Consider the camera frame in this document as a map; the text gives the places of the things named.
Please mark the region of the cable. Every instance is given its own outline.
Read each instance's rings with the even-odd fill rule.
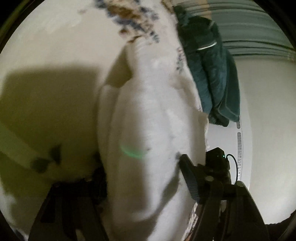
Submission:
[[[233,155],[231,155],[231,154],[227,154],[226,155],[226,159],[228,160],[228,156],[231,156],[232,158],[233,158],[233,160],[235,161],[235,165],[237,166],[237,161],[236,161],[236,159],[234,158],[234,156]],[[237,179],[238,179],[238,177],[239,177],[239,169],[238,169],[238,167],[237,167]]]

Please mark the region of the white wall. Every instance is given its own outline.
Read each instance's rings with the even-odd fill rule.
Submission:
[[[236,58],[253,142],[250,193],[265,223],[296,209],[296,65]]]

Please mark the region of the dark green jacket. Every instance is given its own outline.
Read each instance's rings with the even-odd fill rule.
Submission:
[[[174,10],[187,64],[210,123],[228,126],[229,121],[239,121],[237,69],[233,57],[223,47],[217,24],[192,16],[181,6]]]

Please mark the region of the screw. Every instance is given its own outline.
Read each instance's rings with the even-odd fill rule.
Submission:
[[[91,182],[91,181],[92,181],[92,178],[91,178],[91,177],[86,177],[86,178],[84,178],[84,180],[85,180],[86,182]]]
[[[241,181],[237,181],[237,185],[238,185],[239,187],[243,187],[243,186],[244,186],[244,183],[241,182]]]
[[[205,177],[205,180],[208,182],[212,182],[214,180],[214,178],[212,176],[207,176],[207,177]]]
[[[60,185],[61,185],[60,183],[55,183],[53,186],[54,186],[55,188],[58,188]]]

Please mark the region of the dark fabric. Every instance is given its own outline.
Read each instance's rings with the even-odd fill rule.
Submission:
[[[290,215],[289,218],[286,220],[280,222],[280,223],[272,223],[272,224],[267,224],[267,230],[269,233],[270,241],[277,241],[278,238],[284,233],[290,222],[292,221],[294,215],[296,214],[296,210]],[[296,240],[296,230],[291,234],[291,237],[288,240]]]
[[[191,16],[181,6],[174,10],[203,111],[209,114],[212,124],[228,126],[229,121],[237,122],[240,112],[237,69],[233,57],[223,47],[218,26],[207,18]]]

